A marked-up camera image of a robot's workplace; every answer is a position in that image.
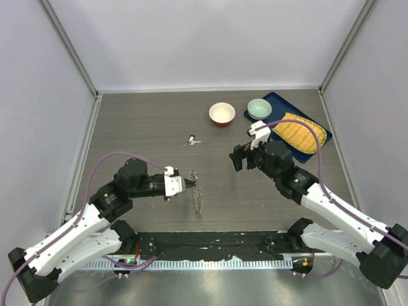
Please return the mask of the metal key organizer disc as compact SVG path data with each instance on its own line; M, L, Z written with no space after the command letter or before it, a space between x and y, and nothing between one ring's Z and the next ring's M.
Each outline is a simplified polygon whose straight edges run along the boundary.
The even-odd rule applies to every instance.
M194 187L192 187L194 215L200 216L203 209L203 192L198 185L198 174L194 170L190 172L190 180L195 183Z

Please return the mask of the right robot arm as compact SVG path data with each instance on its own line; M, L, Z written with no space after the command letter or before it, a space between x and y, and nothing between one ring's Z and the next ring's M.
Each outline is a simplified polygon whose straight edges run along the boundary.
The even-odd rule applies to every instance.
M300 219L290 227L288 244L296 252L318 249L355 266L374 285L388 289L407 266L407 230L388 226L348 204L317 177L295 165L292 153L282 142L237 145L229 154L236 171L257 168L270 178L283 197L293 200L338 228L324 229Z

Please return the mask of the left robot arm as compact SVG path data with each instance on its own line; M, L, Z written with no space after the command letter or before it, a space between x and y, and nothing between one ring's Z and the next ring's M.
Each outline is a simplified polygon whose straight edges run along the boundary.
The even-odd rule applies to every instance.
M133 199L161 196L168 201L196 186L196 179L184 178L171 166L149 175L149 164L142 157L128 159L111 182L85 197L80 211L68 222L36 245L9 252L12 279L18 280L30 303L46 298L87 262L135 249L138 235L119 219L132 209Z

